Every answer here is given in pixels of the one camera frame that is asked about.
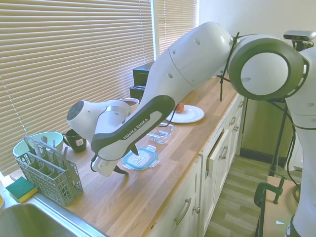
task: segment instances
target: floor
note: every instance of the floor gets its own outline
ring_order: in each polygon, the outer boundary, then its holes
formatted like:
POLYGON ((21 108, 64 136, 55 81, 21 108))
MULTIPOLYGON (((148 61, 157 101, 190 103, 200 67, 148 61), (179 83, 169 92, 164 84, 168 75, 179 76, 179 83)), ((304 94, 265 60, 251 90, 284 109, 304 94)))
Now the floor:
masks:
MULTIPOLYGON (((260 208, 253 197, 260 182, 267 180, 269 164, 236 156, 216 204, 205 237, 254 237, 260 208)), ((278 168, 288 177, 285 170, 278 168)), ((291 171, 301 181, 301 171, 291 171)))

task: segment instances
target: stainless steel sink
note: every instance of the stainless steel sink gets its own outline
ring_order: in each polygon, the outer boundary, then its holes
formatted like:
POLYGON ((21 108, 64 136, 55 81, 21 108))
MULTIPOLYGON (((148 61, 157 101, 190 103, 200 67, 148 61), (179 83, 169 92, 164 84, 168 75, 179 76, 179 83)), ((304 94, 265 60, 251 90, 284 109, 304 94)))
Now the stainless steel sink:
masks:
POLYGON ((42 194, 18 204, 1 193, 0 237, 108 237, 42 194))

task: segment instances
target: cabinet door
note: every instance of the cabinet door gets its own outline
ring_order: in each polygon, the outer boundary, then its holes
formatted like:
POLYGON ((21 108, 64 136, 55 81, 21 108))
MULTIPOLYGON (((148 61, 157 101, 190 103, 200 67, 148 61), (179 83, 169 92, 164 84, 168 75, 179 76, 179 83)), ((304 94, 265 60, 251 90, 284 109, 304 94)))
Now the cabinet door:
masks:
POLYGON ((182 219, 182 221, 178 224, 175 229, 172 237, 196 237, 197 229, 196 229, 196 212, 194 211, 194 205, 196 201, 196 197, 194 195, 194 199, 191 200, 189 205, 188 212, 182 219))
POLYGON ((222 186, 224 185, 227 172, 227 156, 229 145, 229 130, 226 129, 219 136, 213 149, 207 156, 206 176, 204 183, 204 199, 203 199, 203 225, 204 232, 213 214, 217 199, 219 197, 222 186))
POLYGON ((198 208, 200 167, 201 157, 198 157, 157 218, 149 237, 197 236, 198 214, 194 207, 198 208))
POLYGON ((238 142, 238 135, 239 135, 239 128, 240 128, 240 122, 241 122, 241 112, 242 110, 238 110, 238 113, 236 116, 233 117, 233 122, 230 123, 229 130, 231 133, 231 142, 230 142, 230 149, 229 149, 229 162, 228 162, 228 169, 231 166, 235 153, 237 148, 237 142, 238 142))
POLYGON ((215 180, 215 204, 219 198, 223 185, 225 183, 225 179, 227 176, 227 162, 228 162, 228 151, 229 151, 229 137, 230 131, 228 129, 225 130, 224 135, 222 137, 222 142, 218 144, 216 147, 216 152, 213 153, 212 158, 217 160, 217 169, 216 169, 216 180, 215 180))

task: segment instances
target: yellow sponge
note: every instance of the yellow sponge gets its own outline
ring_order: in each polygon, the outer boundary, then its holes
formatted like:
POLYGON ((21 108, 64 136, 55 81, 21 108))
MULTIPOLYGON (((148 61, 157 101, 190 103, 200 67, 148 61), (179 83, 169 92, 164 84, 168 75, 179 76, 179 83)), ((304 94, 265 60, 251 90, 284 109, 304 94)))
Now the yellow sponge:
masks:
POLYGON ((20 203, 25 202, 37 191, 37 187, 25 178, 20 177, 15 180, 12 184, 6 187, 6 189, 17 199, 20 203))

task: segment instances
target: cabinet handle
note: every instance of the cabinet handle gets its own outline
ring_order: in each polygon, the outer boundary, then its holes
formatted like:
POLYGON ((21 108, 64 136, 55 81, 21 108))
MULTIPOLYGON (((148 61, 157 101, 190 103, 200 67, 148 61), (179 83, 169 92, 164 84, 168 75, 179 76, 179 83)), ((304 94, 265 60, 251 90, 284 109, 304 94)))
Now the cabinet handle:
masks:
POLYGON ((228 151, 228 146, 224 146, 221 155, 219 156, 219 159, 226 159, 226 154, 228 151))
POLYGON ((174 218, 174 221, 176 222, 177 225, 180 224, 180 222, 182 221, 184 216, 187 214, 189 207, 190 207, 190 204, 191 204, 191 201, 192 201, 192 198, 189 198, 189 199, 186 198, 186 203, 187 203, 186 209, 184 210, 184 212, 182 213, 182 215, 179 218, 177 218, 177 217, 174 218))
POLYGON ((232 118, 232 121, 229 123, 229 126, 230 126, 230 125, 233 125, 233 124, 235 123, 235 121, 236 121, 236 117, 234 116, 234 117, 232 118))
POLYGON ((241 108, 243 106, 243 101, 238 105, 238 108, 241 108))
POLYGON ((233 130, 234 130, 235 132, 237 132, 238 129, 239 129, 239 126, 238 126, 238 125, 235 125, 234 128, 233 128, 233 130))

